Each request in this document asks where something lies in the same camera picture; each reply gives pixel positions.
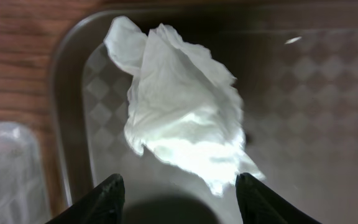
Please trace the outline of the white tissue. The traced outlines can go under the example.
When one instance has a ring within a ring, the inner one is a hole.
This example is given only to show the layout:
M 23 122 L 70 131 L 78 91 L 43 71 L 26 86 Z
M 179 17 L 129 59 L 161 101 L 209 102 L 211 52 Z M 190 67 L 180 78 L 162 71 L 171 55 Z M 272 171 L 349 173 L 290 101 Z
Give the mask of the white tissue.
M 241 173 L 264 179 L 244 150 L 236 79 L 209 49 L 165 24 L 143 33 L 125 16 L 112 20 L 104 44 L 114 64 L 132 75 L 124 135 L 136 154 L 148 149 L 203 179 L 217 196 Z

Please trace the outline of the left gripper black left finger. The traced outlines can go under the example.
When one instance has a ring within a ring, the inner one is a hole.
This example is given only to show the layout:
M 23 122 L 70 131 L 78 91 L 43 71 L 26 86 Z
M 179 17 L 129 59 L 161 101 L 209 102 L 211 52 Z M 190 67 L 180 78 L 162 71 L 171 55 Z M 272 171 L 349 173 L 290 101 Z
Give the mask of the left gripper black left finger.
M 113 174 L 46 224 L 120 224 L 124 202 L 124 180 Z

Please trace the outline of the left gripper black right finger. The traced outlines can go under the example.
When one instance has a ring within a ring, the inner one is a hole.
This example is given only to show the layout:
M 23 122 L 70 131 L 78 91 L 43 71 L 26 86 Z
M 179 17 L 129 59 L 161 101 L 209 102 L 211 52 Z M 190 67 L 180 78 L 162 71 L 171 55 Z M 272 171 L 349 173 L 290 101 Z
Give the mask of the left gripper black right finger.
M 237 176 L 236 197 L 244 224 L 319 224 L 250 173 Z

